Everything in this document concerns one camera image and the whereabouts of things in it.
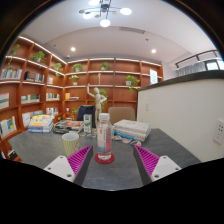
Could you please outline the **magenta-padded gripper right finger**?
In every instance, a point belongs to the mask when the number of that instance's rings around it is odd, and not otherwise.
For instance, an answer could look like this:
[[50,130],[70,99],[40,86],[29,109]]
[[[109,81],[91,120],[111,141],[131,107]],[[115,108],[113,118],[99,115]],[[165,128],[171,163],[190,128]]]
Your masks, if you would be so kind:
[[134,146],[133,155],[143,184],[157,181],[181,169],[167,155],[157,156],[137,145]]

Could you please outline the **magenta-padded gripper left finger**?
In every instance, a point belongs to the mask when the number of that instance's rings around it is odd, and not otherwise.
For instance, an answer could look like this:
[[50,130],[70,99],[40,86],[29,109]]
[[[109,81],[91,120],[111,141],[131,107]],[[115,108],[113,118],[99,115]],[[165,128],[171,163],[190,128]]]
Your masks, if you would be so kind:
[[81,186],[92,156],[93,146],[89,145],[68,157],[58,156],[44,170]]

